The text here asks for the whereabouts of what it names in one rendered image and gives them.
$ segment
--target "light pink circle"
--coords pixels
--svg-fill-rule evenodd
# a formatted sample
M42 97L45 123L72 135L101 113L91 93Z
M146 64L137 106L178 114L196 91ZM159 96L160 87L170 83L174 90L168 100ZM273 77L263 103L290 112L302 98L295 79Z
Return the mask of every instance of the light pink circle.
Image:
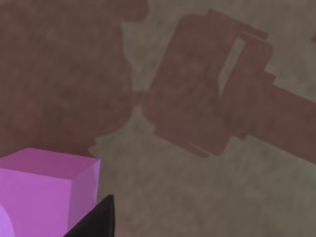
M0 204L0 237L15 237L13 224L5 208Z

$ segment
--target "magenta block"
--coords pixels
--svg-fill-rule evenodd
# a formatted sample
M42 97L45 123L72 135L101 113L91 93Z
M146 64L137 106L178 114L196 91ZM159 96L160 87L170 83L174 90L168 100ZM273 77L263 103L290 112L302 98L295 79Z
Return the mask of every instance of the magenta block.
M99 169L96 158L34 148L0 158L0 237L62 237L94 208Z

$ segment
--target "pink cube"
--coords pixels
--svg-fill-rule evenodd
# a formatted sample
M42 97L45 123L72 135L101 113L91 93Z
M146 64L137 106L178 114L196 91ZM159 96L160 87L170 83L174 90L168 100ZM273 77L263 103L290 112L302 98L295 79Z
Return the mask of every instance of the pink cube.
M96 158L34 148L0 158L0 233L62 237L94 208L99 169Z

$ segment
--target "brown stain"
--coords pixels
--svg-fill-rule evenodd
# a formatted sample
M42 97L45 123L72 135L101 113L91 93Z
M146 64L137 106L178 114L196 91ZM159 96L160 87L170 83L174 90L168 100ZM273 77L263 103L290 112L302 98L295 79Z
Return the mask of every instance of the brown stain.
M146 0L16 0L0 6L0 154L23 147L89 155L130 117L121 23Z
M157 135L203 157L253 135L316 163L316 104L272 85L267 36L216 11L184 17L141 103ZM236 38L245 45L220 94Z

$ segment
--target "floor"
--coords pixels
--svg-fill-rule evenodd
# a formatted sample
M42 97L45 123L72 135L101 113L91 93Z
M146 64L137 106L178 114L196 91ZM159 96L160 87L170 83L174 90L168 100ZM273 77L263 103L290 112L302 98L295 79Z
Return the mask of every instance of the floor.
M119 2L3 5L1 153L90 147L117 237L314 236L316 2Z

